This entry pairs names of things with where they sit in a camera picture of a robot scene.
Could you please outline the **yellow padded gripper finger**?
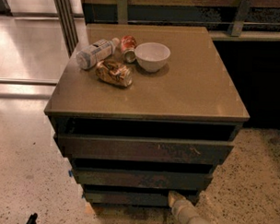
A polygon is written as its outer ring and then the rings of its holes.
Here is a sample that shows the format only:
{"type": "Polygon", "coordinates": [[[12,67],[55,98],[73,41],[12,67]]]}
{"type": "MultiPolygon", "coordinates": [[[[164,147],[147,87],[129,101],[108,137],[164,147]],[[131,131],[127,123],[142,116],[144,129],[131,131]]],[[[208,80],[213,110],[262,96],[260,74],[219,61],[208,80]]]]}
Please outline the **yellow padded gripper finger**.
{"type": "Polygon", "coordinates": [[[169,191],[169,206],[170,207],[173,207],[174,204],[177,202],[177,201],[180,201],[180,200],[185,200],[186,197],[175,192],[175,191],[169,191]]]}

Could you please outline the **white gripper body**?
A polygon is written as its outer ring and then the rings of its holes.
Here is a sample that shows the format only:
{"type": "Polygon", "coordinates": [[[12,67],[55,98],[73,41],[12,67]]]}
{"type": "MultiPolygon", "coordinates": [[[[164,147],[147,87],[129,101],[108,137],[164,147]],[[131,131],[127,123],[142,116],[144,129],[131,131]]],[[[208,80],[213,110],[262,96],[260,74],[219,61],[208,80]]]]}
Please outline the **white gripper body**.
{"type": "Polygon", "coordinates": [[[194,205],[186,199],[176,201],[171,208],[171,213],[178,221],[189,221],[198,217],[194,205]]]}

